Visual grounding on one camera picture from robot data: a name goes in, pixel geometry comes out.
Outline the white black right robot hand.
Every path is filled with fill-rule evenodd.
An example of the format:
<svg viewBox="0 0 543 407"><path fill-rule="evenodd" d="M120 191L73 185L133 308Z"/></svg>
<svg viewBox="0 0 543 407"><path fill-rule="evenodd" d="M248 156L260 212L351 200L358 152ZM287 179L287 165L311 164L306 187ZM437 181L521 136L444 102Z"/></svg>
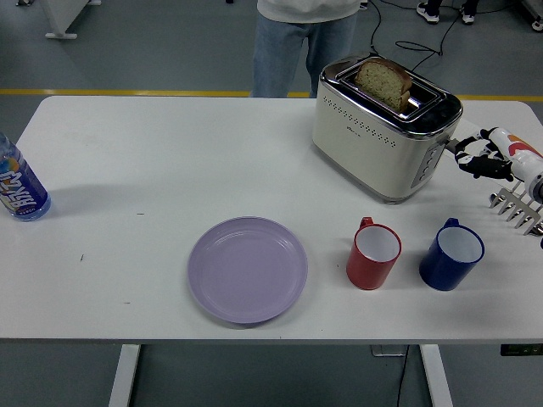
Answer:
<svg viewBox="0 0 543 407"><path fill-rule="evenodd" d="M486 141L479 155L467 153L467 146L478 141ZM458 142L453 153L458 167L475 178L517 179L526 186L542 181L542 155L501 127L481 129Z"/></svg>

